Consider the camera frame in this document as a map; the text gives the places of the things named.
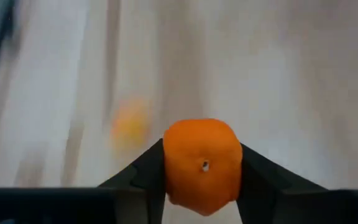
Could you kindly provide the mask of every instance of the orange fruit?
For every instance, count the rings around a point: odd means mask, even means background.
[[[163,150],[171,203],[207,216],[238,198],[242,148],[226,123],[178,121],[165,131]]]

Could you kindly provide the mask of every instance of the blurry orange object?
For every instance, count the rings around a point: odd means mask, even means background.
[[[164,133],[163,150],[171,203],[207,216],[238,198],[242,148],[226,123],[178,121]]]
[[[119,149],[144,147],[149,125],[147,102],[141,98],[126,101],[112,121],[110,135],[114,146]]]

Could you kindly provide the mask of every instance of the orange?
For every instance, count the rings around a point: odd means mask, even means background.
[[[207,216],[238,198],[242,148],[226,123],[178,121],[164,133],[163,150],[171,203]]]

